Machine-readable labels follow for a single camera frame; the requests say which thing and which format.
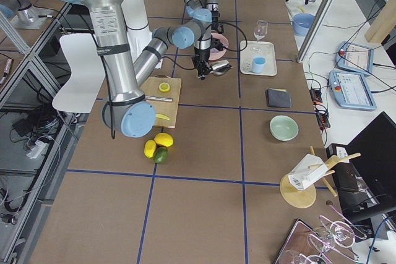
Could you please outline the pink bowl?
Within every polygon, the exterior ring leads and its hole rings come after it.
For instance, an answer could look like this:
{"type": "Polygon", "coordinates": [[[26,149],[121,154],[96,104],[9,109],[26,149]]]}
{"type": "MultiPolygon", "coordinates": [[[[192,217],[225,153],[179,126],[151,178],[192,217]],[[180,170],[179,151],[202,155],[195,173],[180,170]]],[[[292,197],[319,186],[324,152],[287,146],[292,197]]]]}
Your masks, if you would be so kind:
{"type": "Polygon", "coordinates": [[[224,56],[229,45],[227,37],[219,33],[212,33],[210,61],[215,61],[224,56]]]}

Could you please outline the black power strip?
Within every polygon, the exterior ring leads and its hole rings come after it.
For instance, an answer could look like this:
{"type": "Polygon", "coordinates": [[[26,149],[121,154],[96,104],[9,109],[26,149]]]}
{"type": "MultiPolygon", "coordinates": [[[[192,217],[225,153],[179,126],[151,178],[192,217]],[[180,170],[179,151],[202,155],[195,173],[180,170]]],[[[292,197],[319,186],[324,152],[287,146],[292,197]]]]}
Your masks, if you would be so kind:
{"type": "Polygon", "coordinates": [[[316,119],[320,130],[326,130],[330,128],[329,112],[322,101],[321,90],[319,88],[311,88],[309,93],[312,99],[314,112],[316,114],[316,119]]]}

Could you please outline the blue teach pendant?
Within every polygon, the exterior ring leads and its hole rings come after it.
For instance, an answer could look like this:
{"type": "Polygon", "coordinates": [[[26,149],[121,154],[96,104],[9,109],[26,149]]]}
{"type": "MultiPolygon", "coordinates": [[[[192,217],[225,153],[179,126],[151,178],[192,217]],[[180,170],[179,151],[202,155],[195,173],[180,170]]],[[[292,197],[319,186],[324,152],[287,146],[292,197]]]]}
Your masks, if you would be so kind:
{"type": "Polygon", "coordinates": [[[340,107],[362,111],[377,109],[363,74],[333,70],[329,72],[329,85],[340,107]]]}
{"type": "Polygon", "coordinates": [[[335,62],[339,69],[369,76],[372,72],[373,59],[372,48],[343,41],[338,47],[335,62]]]}

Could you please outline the hanging wine glasses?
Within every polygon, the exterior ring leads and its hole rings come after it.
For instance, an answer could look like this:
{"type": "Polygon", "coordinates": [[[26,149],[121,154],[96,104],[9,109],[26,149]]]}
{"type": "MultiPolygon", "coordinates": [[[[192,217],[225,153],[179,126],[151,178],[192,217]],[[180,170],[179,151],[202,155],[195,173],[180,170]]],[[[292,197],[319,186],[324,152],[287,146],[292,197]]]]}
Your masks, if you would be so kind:
{"type": "Polygon", "coordinates": [[[280,248],[274,263],[358,263],[359,256],[352,246],[367,234],[353,224],[329,200],[327,205],[337,219],[319,215],[320,225],[312,228],[297,219],[280,248]]]}

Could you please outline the blue teach pendant far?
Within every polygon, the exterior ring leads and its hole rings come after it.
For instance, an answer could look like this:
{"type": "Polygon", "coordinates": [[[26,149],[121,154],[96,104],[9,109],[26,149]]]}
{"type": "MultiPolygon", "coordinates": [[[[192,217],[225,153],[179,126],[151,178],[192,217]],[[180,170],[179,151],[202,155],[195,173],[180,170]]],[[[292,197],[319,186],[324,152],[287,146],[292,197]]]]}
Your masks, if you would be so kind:
{"type": "Polygon", "coordinates": [[[372,72],[373,59],[372,48],[343,41],[338,47],[335,62],[339,69],[369,76],[372,72]]]}

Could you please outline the clear wine glass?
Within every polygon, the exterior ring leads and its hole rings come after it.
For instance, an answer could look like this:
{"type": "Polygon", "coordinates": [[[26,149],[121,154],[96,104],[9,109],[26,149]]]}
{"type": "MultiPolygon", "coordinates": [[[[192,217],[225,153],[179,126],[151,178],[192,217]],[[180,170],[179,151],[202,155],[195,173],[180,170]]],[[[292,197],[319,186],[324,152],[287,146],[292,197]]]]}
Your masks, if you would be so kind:
{"type": "Polygon", "coordinates": [[[268,30],[268,25],[269,23],[264,20],[258,20],[256,23],[256,27],[254,28],[254,37],[256,41],[252,44],[251,46],[251,51],[253,53],[259,53],[260,52],[260,40],[266,37],[267,35],[267,30],[268,30]]]}

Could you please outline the lemon half slice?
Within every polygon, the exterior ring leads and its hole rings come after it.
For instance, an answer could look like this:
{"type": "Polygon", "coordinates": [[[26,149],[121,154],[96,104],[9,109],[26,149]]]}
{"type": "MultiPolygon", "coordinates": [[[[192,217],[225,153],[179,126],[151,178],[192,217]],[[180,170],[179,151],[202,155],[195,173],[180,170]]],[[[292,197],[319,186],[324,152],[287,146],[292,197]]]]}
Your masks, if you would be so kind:
{"type": "Polygon", "coordinates": [[[168,82],[162,82],[159,84],[158,89],[160,92],[166,93],[171,90],[171,87],[168,82]]]}

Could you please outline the light blue cup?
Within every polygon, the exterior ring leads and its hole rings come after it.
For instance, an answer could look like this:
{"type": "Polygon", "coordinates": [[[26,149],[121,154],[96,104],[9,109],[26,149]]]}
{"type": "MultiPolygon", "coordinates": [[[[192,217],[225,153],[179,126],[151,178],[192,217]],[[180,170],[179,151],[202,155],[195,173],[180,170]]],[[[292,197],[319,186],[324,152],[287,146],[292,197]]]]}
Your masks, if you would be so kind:
{"type": "Polygon", "coordinates": [[[255,56],[252,59],[251,71],[254,74],[260,74],[265,66],[266,59],[263,56],[255,56]]]}

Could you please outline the metal rod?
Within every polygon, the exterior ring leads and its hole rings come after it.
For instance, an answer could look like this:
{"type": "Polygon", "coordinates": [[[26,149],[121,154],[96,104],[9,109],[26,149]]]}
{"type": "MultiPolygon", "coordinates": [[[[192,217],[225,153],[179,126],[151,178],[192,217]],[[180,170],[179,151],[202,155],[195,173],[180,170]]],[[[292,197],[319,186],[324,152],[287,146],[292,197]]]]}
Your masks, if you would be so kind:
{"type": "Polygon", "coordinates": [[[172,98],[168,98],[168,97],[161,97],[161,96],[145,96],[146,100],[152,100],[152,101],[162,101],[162,102],[173,102],[172,98]]]}

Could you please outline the whole yellow lemon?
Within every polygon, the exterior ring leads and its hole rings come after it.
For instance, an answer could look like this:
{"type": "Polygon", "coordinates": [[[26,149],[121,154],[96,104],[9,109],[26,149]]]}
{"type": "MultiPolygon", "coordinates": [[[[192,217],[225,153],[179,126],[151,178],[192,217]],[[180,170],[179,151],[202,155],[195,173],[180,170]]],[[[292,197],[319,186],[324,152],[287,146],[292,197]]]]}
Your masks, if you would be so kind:
{"type": "Polygon", "coordinates": [[[174,139],[173,137],[166,133],[166,132],[160,132],[154,137],[154,141],[157,145],[163,146],[163,147],[170,147],[174,144],[174,139]]]}

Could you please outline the grey folded cloth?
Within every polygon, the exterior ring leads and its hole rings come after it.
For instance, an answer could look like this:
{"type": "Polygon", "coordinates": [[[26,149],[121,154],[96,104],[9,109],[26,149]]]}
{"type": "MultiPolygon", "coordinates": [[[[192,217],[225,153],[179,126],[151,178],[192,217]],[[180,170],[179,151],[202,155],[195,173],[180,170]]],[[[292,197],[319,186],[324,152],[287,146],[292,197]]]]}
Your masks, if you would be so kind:
{"type": "Polygon", "coordinates": [[[285,90],[268,88],[265,91],[267,106],[273,108],[291,108],[291,96],[285,90]]]}

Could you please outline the white carton on stand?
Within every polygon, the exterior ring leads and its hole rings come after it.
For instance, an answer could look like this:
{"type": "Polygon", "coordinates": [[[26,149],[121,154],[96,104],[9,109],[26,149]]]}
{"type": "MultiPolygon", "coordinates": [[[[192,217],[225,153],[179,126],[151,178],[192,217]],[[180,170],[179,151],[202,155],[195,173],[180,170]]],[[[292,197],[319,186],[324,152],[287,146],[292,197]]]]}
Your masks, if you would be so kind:
{"type": "Polygon", "coordinates": [[[297,190],[305,190],[321,179],[327,172],[323,160],[312,154],[307,154],[288,174],[290,184],[297,190]]]}

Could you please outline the wooden cutting board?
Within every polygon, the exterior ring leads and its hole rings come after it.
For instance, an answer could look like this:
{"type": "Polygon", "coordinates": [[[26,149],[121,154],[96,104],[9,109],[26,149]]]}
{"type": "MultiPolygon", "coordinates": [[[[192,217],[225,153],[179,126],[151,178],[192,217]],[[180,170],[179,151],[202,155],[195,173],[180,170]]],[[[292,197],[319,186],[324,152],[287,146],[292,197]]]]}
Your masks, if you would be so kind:
{"type": "Polygon", "coordinates": [[[169,78],[169,77],[149,77],[141,86],[141,89],[148,96],[161,96],[172,98],[173,102],[162,102],[162,101],[152,101],[147,100],[155,108],[156,113],[164,114],[170,117],[169,121],[164,119],[157,119],[155,121],[156,127],[165,128],[175,128],[176,117],[178,112],[179,96],[181,91],[180,78],[169,78]],[[168,82],[170,84],[171,90],[163,93],[160,92],[158,86],[162,82],[168,82]]]}

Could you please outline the blue teach pendant near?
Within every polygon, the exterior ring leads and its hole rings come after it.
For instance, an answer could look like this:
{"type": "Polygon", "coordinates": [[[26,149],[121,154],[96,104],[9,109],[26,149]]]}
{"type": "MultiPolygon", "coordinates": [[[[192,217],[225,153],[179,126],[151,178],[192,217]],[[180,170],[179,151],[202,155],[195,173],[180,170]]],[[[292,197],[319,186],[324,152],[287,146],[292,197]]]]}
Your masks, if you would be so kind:
{"type": "Polygon", "coordinates": [[[329,85],[340,107],[362,111],[377,109],[363,74],[333,70],[329,72],[329,85]]]}

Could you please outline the metal ice scoop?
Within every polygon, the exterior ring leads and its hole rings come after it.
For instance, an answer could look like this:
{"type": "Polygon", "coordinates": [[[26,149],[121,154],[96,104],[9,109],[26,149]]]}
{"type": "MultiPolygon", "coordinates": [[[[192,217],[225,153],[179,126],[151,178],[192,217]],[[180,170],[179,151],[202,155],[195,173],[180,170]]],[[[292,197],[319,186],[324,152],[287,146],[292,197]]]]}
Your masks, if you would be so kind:
{"type": "Polygon", "coordinates": [[[209,65],[209,74],[212,74],[214,76],[223,76],[226,74],[230,69],[232,69],[232,65],[229,63],[228,60],[221,60],[221,61],[215,61],[209,65]]]}

